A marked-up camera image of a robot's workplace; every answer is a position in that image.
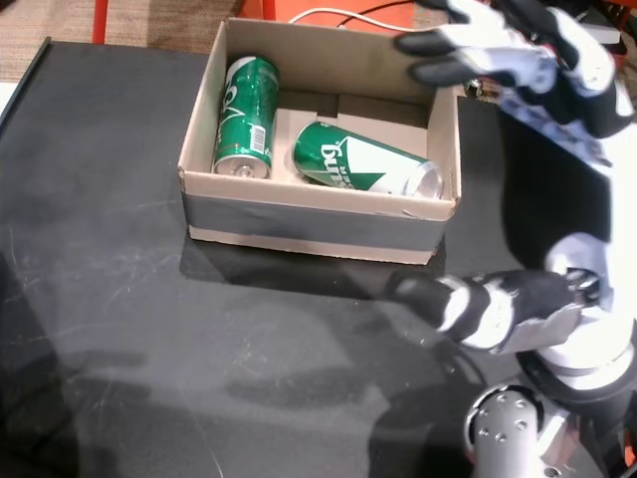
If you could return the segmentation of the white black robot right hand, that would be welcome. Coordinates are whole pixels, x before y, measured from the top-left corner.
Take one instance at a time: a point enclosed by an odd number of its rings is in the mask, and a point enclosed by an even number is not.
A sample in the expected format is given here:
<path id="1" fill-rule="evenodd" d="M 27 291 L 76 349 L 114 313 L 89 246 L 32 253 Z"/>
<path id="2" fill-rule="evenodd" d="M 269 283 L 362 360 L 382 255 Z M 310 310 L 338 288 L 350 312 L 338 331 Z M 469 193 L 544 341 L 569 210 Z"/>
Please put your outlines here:
<path id="1" fill-rule="evenodd" d="M 495 81 L 506 155 L 503 216 L 512 254 L 595 293 L 564 348 L 584 359 L 630 341 L 636 318 L 636 122 L 607 50 L 538 1 L 432 1 L 449 22 L 399 36 L 410 76 L 450 87 Z"/>

